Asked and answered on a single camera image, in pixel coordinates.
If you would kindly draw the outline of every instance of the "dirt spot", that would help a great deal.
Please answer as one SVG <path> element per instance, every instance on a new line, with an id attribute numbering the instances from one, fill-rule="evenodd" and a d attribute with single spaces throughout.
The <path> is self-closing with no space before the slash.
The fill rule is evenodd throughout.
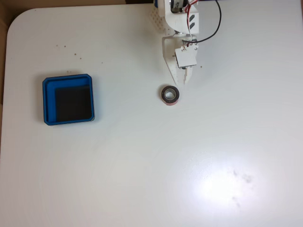
<path id="1" fill-rule="evenodd" d="M 232 200 L 234 201 L 234 203 L 237 205 L 238 208 L 241 207 L 240 203 L 238 202 L 238 198 L 237 197 L 232 197 Z"/>
<path id="2" fill-rule="evenodd" d="M 251 183 L 252 180 L 253 180 L 253 177 L 250 176 L 250 175 L 244 174 L 244 175 L 242 176 L 242 179 L 243 179 L 246 183 Z"/>

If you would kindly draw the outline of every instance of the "cable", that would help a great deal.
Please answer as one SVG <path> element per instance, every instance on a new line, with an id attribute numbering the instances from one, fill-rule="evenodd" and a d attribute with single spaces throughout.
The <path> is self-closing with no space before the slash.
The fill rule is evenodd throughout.
<path id="1" fill-rule="evenodd" d="M 188 7 L 188 9 L 187 9 L 187 27 L 188 27 L 188 31 L 189 31 L 189 34 L 190 34 L 191 41 L 193 41 L 193 36 L 191 35 L 190 27 L 189 27 L 189 14 L 190 14 L 190 8 L 191 8 L 191 5 L 189 5 L 189 7 Z"/>
<path id="2" fill-rule="evenodd" d="M 219 3 L 218 3 L 218 0 L 215 0 L 215 1 L 216 1 L 217 5 L 218 5 L 218 7 L 219 7 L 219 12 L 220 12 L 220 20 L 219 20 L 219 24 L 218 24 L 217 30 L 216 30 L 210 37 L 208 37 L 208 38 L 206 38 L 206 39 L 203 39 L 203 40 L 200 40 L 200 41 L 187 41 L 187 40 L 182 40 L 183 42 L 189 43 L 189 44 L 197 44 L 197 43 L 204 42 L 204 41 L 206 41 L 206 40 L 212 38 L 215 34 L 217 34 L 217 32 L 218 32 L 218 30 L 219 30 L 219 28 L 220 28 L 220 25 L 221 25 L 222 12 L 221 12 L 221 7 L 220 7 L 220 5 L 219 5 Z"/>

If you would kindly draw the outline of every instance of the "red wire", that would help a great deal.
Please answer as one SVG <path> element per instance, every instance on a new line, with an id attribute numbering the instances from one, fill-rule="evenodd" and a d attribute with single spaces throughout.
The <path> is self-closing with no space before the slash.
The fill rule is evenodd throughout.
<path id="1" fill-rule="evenodd" d="M 196 4 L 197 2 L 199 2 L 199 0 L 194 0 L 193 2 L 189 3 L 189 4 L 185 7 L 184 11 L 187 13 L 188 7 L 189 7 L 189 6 L 192 6 L 192 5 L 194 5 L 194 4 Z"/>

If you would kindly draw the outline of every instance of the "brown cardboard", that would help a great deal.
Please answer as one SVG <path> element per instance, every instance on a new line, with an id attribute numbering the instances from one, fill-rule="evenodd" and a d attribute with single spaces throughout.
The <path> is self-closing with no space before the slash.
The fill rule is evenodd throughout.
<path id="1" fill-rule="evenodd" d="M 6 36 L 12 19 L 10 10 L 0 2 L 0 103 L 3 103 Z"/>
<path id="2" fill-rule="evenodd" d="M 21 13 L 33 8 L 121 5 L 125 0 L 1 0 L 13 13 Z"/>

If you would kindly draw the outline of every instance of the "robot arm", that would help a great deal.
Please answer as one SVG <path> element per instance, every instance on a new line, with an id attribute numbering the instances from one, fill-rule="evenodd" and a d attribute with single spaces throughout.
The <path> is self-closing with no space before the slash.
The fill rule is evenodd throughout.
<path id="1" fill-rule="evenodd" d="M 192 75 L 193 66 L 197 65 L 197 44 L 186 44 L 183 40 L 193 41 L 199 33 L 199 12 L 191 6 L 190 12 L 185 12 L 187 0 L 157 0 L 159 16 L 164 18 L 165 34 L 162 40 L 163 57 L 176 83 L 178 74 L 184 74 L 184 84 Z"/>

